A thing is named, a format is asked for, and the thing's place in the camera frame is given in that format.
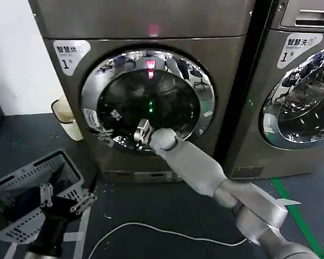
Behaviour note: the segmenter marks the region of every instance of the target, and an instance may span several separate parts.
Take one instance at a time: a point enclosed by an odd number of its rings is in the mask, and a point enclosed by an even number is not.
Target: stainless steel panel
[[[158,183],[176,182],[182,179],[174,172],[108,172],[102,171],[107,182]]]
[[[30,0],[45,38],[201,38],[246,34],[254,0]]]
[[[226,109],[228,97],[231,91],[234,75],[238,66],[240,52],[244,36],[233,38],[211,39],[164,39],[159,40],[160,47],[174,48],[185,52],[205,67],[215,91],[215,113],[208,130],[197,140],[195,144],[209,155],[213,154],[217,143],[217,136]],[[94,158],[104,171],[122,172],[161,172],[169,171],[168,165],[157,156],[132,155],[107,147],[87,129],[86,122],[80,110],[80,92],[91,70],[102,62],[110,52],[119,47],[135,44],[156,45],[155,40],[88,40],[91,51],[80,61],[74,74],[67,76],[63,73],[60,63],[53,48],[53,40],[45,39],[46,47],[56,68],[60,82],[76,116],[83,137],[90,147]]]
[[[323,36],[321,43],[293,60],[284,69],[278,69],[277,62],[288,35],[288,32],[273,30],[268,33],[224,164],[225,173],[228,175],[232,175],[238,167],[263,167],[261,178],[313,173],[324,161],[324,145],[294,150],[276,148],[260,132],[260,111],[273,87],[287,71],[298,66],[311,54],[324,49]]]
[[[324,0],[280,0],[275,11],[271,29],[298,32],[324,32],[324,26],[296,25],[295,21],[300,16],[300,10],[308,12],[324,12]]]
[[[322,19],[320,14],[324,14],[324,0],[289,0],[281,21],[281,26],[300,27],[303,25],[297,25],[295,23],[297,19]],[[306,25],[304,27],[324,28],[324,26],[312,25]]]

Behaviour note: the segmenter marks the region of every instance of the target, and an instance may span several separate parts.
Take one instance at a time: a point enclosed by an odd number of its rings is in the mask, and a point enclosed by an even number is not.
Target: front-loading washing machine
[[[178,180],[137,144],[141,119],[213,154],[253,0],[31,0],[53,65],[107,181]]]
[[[224,169],[232,178],[314,173],[324,163],[324,1],[271,14]]]

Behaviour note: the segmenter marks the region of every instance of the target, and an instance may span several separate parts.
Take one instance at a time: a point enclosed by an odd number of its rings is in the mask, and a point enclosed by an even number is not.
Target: floor
[[[89,158],[86,145],[69,139],[52,114],[7,117],[0,128],[0,178],[60,148],[67,152],[83,174],[84,186],[89,186],[97,167]],[[284,178],[280,182],[291,199],[302,203],[296,206],[301,219],[295,220],[290,213],[282,233],[288,240],[308,246],[309,242],[312,244],[308,228],[324,254],[324,167],[316,174]],[[271,181],[255,183],[271,195],[280,197]],[[228,243],[242,239],[230,210],[198,195],[182,182],[153,185],[100,182],[97,195],[98,201],[91,209],[87,226],[83,256],[78,253],[77,258],[87,258],[104,234],[132,221]],[[300,220],[306,225],[306,230],[303,224],[300,225]],[[72,224],[69,231],[77,229],[78,222]],[[0,258],[10,259],[7,257],[10,247],[12,244],[0,241]],[[25,246],[18,246],[14,258],[23,258],[25,249]],[[64,243],[63,258],[76,259],[74,250],[75,242]],[[108,237],[93,256],[105,257],[266,258],[259,247],[249,242],[235,248],[223,247],[136,226],[128,226]]]

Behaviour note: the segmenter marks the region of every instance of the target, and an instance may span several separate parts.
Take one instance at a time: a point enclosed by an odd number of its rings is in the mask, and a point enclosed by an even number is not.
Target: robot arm
[[[252,183],[228,179],[214,159],[177,137],[172,129],[154,132],[149,124],[145,126],[137,134],[140,142],[148,144],[197,193],[210,196],[227,208],[241,206],[236,222],[238,229],[248,240],[262,246],[270,258],[318,258],[310,249],[288,242],[281,235],[280,227],[288,210],[275,198]]]

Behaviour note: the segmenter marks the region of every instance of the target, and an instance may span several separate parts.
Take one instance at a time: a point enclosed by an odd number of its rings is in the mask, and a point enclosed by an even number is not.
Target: power cord
[[[187,236],[178,232],[173,232],[173,231],[169,231],[169,230],[163,230],[163,229],[159,229],[156,228],[154,226],[148,225],[148,224],[144,224],[144,223],[139,223],[139,222],[128,222],[128,223],[124,223],[118,227],[116,227],[115,229],[109,231],[106,235],[104,235],[93,247],[89,257],[87,259],[91,259],[93,253],[95,252],[96,248],[99,246],[99,244],[102,243],[103,240],[105,240],[107,237],[109,237],[111,234],[113,234],[115,231],[119,230],[120,228],[126,227],[126,226],[130,226],[130,225],[136,225],[136,226],[141,226],[141,227],[146,227],[146,228],[150,228],[162,233],[167,233],[167,234],[172,234],[172,235],[176,235],[176,236],[182,236],[184,238],[190,239],[190,240],[194,240],[194,241],[205,241],[205,242],[211,242],[211,243],[215,243],[215,244],[220,244],[221,246],[227,246],[227,247],[236,247],[242,243],[244,243],[246,241],[246,238],[241,240],[238,243],[234,243],[234,244],[228,244],[228,243],[223,243],[220,241],[216,241],[216,240],[212,240],[212,239],[208,239],[208,238],[201,238],[201,237],[192,237],[192,236]]]

